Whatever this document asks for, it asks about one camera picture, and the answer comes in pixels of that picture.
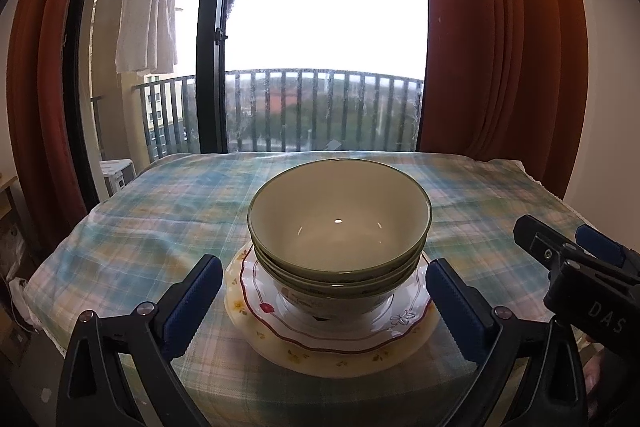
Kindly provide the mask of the person's right hand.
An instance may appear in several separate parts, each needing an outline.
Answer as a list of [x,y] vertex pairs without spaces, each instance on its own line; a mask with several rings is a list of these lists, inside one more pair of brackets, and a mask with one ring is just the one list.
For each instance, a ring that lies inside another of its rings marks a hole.
[[606,362],[606,352],[596,352],[584,365],[585,386],[587,392],[588,416],[591,417],[598,408],[600,400],[600,381]]

